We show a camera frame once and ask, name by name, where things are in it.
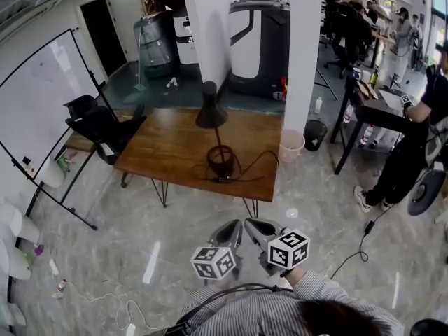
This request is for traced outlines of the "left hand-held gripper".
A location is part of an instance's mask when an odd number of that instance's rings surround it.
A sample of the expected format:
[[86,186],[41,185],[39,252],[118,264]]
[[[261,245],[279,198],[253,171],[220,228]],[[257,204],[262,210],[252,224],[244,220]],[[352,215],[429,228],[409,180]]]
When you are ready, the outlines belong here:
[[222,281],[233,277],[238,280],[242,258],[237,252],[242,233],[243,225],[240,220],[235,219],[215,230],[211,235],[211,241],[196,248],[190,263],[199,279]]

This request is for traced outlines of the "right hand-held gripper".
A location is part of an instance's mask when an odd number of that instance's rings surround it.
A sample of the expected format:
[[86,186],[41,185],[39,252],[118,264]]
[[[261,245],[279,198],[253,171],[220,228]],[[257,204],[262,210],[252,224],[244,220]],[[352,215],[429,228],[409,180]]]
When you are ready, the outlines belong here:
[[298,229],[287,229],[281,234],[284,227],[261,218],[247,218],[244,228],[255,245],[266,249],[260,256],[260,264],[270,276],[289,272],[309,257],[311,239]]

